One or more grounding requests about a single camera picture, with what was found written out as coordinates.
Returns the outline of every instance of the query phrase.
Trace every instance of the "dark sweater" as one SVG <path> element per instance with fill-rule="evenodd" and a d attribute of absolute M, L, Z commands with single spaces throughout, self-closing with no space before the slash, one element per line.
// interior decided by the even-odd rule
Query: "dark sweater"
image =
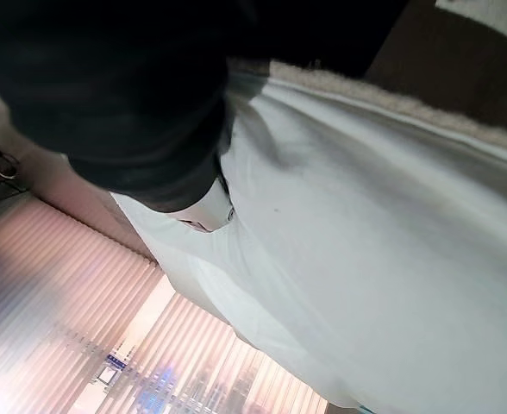
<path fill-rule="evenodd" d="M 181 210 L 218 174 L 228 55 L 359 77 L 405 2 L 0 0 L 0 96 L 85 179 Z"/>

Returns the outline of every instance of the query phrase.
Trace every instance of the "window blind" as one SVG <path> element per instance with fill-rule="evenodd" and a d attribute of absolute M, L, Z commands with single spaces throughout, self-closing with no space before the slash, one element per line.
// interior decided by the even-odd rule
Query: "window blind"
<path fill-rule="evenodd" d="M 35 198 L 0 216 L 0 413 L 325 412 L 163 276 Z"/>
<path fill-rule="evenodd" d="M 175 293 L 105 387 L 97 413 L 323 414 L 327 402 L 219 319 Z"/>
<path fill-rule="evenodd" d="M 62 413 L 163 273 L 29 198 L 0 217 L 0 413 Z"/>

